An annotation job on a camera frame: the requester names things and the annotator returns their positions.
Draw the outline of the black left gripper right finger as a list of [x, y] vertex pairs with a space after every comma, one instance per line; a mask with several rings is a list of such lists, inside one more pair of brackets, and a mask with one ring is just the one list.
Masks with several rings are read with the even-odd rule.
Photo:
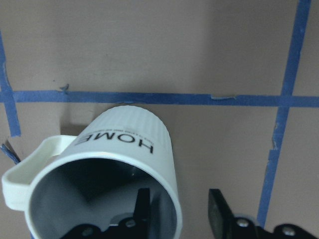
[[208, 219], [215, 239], [232, 239], [234, 215], [219, 189], [208, 193]]

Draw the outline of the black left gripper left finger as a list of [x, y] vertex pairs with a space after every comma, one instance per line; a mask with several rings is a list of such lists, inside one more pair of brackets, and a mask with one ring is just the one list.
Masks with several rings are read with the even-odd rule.
[[151, 220], [151, 196], [149, 188], [141, 188], [138, 190], [133, 219], [136, 223], [133, 238], [147, 239], [149, 237]]

